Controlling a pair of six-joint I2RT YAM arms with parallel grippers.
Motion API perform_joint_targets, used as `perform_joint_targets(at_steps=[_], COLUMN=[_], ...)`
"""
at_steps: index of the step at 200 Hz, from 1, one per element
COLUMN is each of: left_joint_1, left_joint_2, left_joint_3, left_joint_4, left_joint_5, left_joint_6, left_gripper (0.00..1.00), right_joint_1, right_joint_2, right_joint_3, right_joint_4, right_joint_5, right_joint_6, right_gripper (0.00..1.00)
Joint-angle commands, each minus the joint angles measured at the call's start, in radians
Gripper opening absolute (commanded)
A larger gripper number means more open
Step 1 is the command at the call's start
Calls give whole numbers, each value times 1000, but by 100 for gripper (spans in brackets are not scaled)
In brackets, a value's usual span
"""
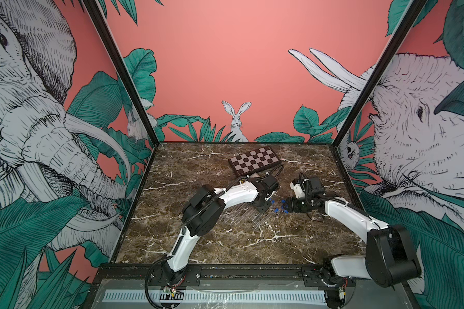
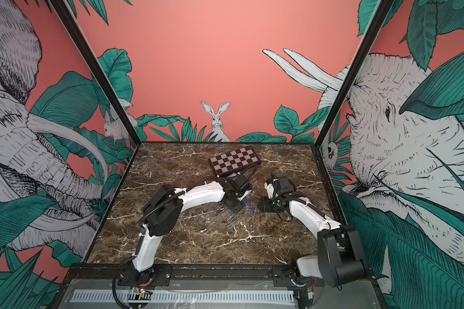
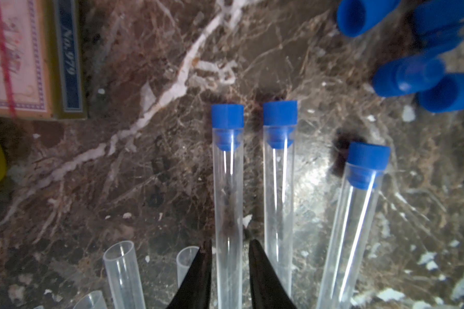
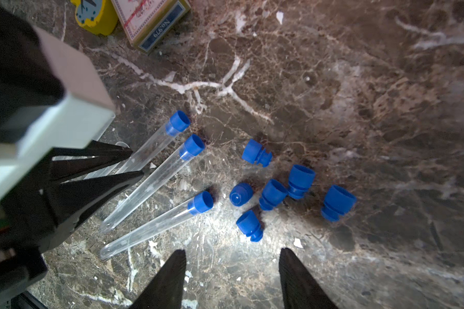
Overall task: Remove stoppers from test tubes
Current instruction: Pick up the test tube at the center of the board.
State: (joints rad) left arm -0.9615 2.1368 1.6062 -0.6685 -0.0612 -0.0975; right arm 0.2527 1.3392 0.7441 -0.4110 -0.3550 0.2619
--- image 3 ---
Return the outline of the test tube with blue stopper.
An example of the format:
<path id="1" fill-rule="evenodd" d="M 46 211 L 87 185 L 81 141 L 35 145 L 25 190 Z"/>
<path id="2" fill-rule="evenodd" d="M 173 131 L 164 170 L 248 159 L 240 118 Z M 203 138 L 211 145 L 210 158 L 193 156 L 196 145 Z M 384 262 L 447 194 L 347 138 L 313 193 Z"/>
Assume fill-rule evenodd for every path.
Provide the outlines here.
<path id="1" fill-rule="evenodd" d="M 317 308 L 351 307 L 390 156 L 384 145 L 349 146 Z"/>
<path id="2" fill-rule="evenodd" d="M 101 290 L 90 292 L 80 299 L 73 309 L 107 309 Z"/>
<path id="3" fill-rule="evenodd" d="M 219 308 L 242 307 L 244 107 L 211 106 Z"/>
<path id="4" fill-rule="evenodd" d="M 188 273 L 189 268 L 191 267 L 193 260 L 199 251 L 197 246 L 189 246 L 183 248 L 176 257 L 177 262 L 177 280 L 178 286 L 180 287 Z"/>
<path id="5" fill-rule="evenodd" d="M 115 308 L 146 308 L 134 242 L 112 245 L 103 255 Z"/>
<path id="6" fill-rule="evenodd" d="M 286 294 L 291 295 L 296 100 L 263 105 L 264 248 Z"/>

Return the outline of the blue stopper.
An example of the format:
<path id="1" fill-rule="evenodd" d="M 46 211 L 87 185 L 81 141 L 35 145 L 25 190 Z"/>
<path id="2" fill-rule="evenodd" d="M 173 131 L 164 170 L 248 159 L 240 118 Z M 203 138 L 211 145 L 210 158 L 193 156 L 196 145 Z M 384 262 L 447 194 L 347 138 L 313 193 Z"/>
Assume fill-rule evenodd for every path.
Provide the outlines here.
<path id="1" fill-rule="evenodd" d="M 414 35 L 423 52 L 439 55 L 463 42 L 464 0 L 426 1 L 412 13 Z"/>
<path id="2" fill-rule="evenodd" d="M 418 93 L 419 105 L 431 113 L 464 110 L 464 73 L 450 73 L 430 90 Z"/>
<path id="3" fill-rule="evenodd" d="M 372 78 L 381 97 L 397 97 L 430 90 L 445 76 L 445 63 L 428 55 L 414 55 L 382 65 Z"/>
<path id="4" fill-rule="evenodd" d="M 339 30 L 345 36 L 358 37 L 390 14 L 400 0 L 343 0 L 336 13 Z"/>

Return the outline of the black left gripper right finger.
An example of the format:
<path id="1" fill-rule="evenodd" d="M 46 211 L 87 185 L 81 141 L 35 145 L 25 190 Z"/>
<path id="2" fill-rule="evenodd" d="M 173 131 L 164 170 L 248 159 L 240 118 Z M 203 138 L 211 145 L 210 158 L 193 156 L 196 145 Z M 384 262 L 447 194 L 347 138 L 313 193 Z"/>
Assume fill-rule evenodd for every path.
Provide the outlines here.
<path id="1" fill-rule="evenodd" d="M 296 309 L 257 239 L 250 241 L 250 288 L 253 309 Z"/>

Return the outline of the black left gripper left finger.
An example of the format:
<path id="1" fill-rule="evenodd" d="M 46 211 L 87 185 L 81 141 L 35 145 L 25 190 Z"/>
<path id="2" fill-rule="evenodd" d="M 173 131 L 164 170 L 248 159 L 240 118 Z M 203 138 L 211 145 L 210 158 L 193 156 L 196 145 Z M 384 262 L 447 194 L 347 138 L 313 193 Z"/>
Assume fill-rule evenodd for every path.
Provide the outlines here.
<path id="1" fill-rule="evenodd" d="M 186 277 L 167 309 L 209 309 L 212 261 L 212 241 L 207 240 L 199 247 Z"/>

